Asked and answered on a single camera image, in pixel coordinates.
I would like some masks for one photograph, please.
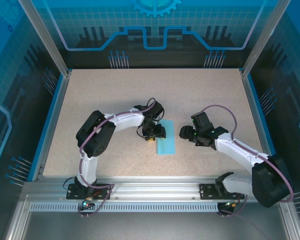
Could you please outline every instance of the gear graphic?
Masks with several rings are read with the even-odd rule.
[[[170,10],[176,10],[181,0],[131,0],[131,3],[140,14],[156,18],[158,15],[163,17],[164,14],[170,14]]]
[[[0,0],[0,15],[9,25],[12,25],[19,15],[18,0]]]

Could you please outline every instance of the vented metal strip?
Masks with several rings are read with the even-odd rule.
[[[34,202],[31,212],[77,212],[78,202]],[[83,212],[93,212],[100,202]],[[200,213],[218,212],[216,202],[106,202],[100,212],[107,213]]]

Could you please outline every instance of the speckled tabletop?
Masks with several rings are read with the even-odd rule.
[[[190,116],[211,104],[230,108],[237,117],[235,136],[262,150],[238,69],[77,69],[73,70],[54,132],[43,175],[75,176],[80,154],[76,133],[89,115],[119,113],[145,105],[155,97],[174,121],[175,155],[158,155],[155,142],[147,142],[128,128],[113,135],[99,157],[102,176],[218,176],[228,171],[248,172],[235,160],[210,147],[195,147],[179,137]],[[214,127],[232,131],[234,121],[221,108],[206,110]]]

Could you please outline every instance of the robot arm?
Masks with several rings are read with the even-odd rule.
[[[254,196],[259,203],[269,208],[290,193],[277,172],[262,160],[267,159],[273,163],[291,183],[289,172],[281,157],[258,152],[233,138],[223,127],[214,128],[205,112],[194,114],[191,119],[194,127],[183,126],[179,134],[182,139],[188,139],[196,146],[211,147],[228,155],[251,174],[241,176],[228,172],[218,177],[215,188],[220,196],[223,193]]]
[[[94,111],[85,121],[81,129],[76,134],[78,147],[87,139],[90,133],[105,119],[114,116],[106,122],[96,132],[93,137],[86,143],[83,148],[84,158],[82,162],[82,176],[87,183],[93,185],[96,183],[96,171],[99,156],[106,150],[112,135],[120,130],[130,127],[142,127],[142,134],[145,140],[155,138],[166,138],[165,128],[161,124],[157,124],[156,119],[164,111],[159,102],[155,102],[154,106],[146,112],[135,113],[146,109],[147,106],[137,105],[130,109],[129,113],[116,116],[115,114],[102,114],[100,111]],[[75,182],[81,187],[88,187],[82,181],[80,173],[77,174]]]

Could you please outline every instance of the blue block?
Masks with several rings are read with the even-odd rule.
[[[156,140],[156,153],[159,155],[176,154],[174,121],[162,119],[159,123],[165,128],[166,138]]]

